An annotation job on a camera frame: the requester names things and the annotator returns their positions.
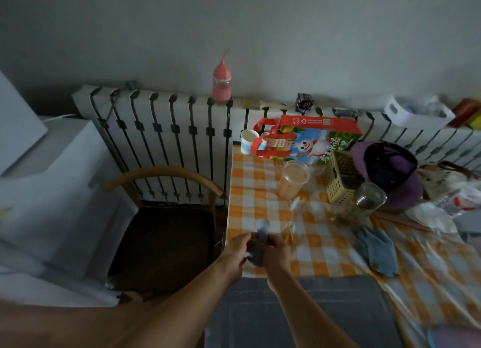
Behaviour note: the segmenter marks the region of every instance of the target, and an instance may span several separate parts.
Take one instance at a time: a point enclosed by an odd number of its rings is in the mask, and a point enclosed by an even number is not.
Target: hat
[[[364,179],[386,192],[386,206],[406,209],[419,203],[423,187],[416,173],[418,161],[407,149],[386,141],[360,141],[351,154]]]

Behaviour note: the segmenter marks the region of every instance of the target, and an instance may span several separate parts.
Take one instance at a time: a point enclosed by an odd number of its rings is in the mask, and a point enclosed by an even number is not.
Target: radiator
[[[83,86],[73,98],[82,116],[97,126],[122,171],[177,165],[210,178],[227,196],[232,142],[241,140],[241,131],[252,128],[263,117],[299,115],[293,110],[245,109],[241,99],[221,106],[207,96],[92,85]],[[335,117],[329,107],[317,107],[310,113],[320,115]],[[421,163],[448,160],[470,169],[481,166],[481,131],[467,127],[438,131],[402,128],[376,111],[361,114],[357,124],[363,133],[361,140],[402,145]],[[155,177],[137,180],[134,187],[145,201],[208,204],[207,190],[192,181]],[[226,200],[217,202],[225,205]]]

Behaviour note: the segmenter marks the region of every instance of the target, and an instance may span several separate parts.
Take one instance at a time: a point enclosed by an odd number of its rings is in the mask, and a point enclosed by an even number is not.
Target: hand
[[[269,234],[269,245],[262,244],[263,264],[268,273],[269,288],[275,292],[275,279],[280,274],[291,273],[291,248],[279,235]]]
[[[245,252],[247,244],[257,236],[257,233],[245,233],[232,238],[224,248],[216,262],[223,267],[224,273],[229,280],[229,284],[236,283],[242,276],[242,265],[245,263]]]

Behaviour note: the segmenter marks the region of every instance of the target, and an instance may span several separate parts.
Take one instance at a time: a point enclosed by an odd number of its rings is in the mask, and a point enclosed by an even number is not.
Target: checkered tablecloth
[[[295,276],[373,275],[395,306],[407,346],[427,346],[425,334],[435,324],[461,324],[481,329],[481,258],[457,234],[421,232],[371,217],[396,247],[400,276],[372,272],[353,248],[349,226],[336,225],[339,206],[328,203],[323,168],[291,201],[276,195],[282,162],[232,152],[227,241],[255,231],[256,220],[270,221],[270,232],[291,245]],[[265,277],[262,268],[244,264],[244,277]]]

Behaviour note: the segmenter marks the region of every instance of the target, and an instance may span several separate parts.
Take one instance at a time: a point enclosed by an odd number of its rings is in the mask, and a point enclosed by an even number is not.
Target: chair backrest
[[[209,209],[215,217],[215,198],[224,198],[224,191],[213,181],[204,177],[200,173],[191,171],[187,168],[177,167],[174,165],[154,165],[147,168],[139,168],[114,178],[110,181],[102,183],[102,189],[106,192],[113,190],[115,187],[122,186],[131,200],[139,208],[144,207],[139,195],[135,192],[130,182],[147,177],[180,177],[190,181],[200,183],[209,190]]]

